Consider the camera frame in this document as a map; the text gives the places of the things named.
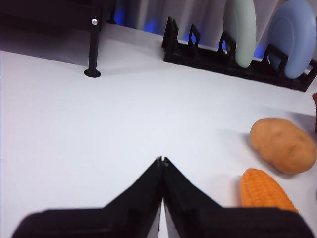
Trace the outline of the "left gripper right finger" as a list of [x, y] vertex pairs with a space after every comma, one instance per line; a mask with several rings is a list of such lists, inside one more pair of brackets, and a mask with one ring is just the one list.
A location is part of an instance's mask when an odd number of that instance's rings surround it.
[[278, 208], [224, 208], [163, 160], [168, 233], [179, 238], [312, 238], [304, 219]]

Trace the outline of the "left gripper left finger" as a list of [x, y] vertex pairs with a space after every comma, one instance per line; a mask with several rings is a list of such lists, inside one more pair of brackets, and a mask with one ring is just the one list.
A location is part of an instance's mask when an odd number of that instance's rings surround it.
[[14, 238], [156, 238], [162, 201], [162, 159], [157, 158], [103, 208], [46, 210], [26, 216]]

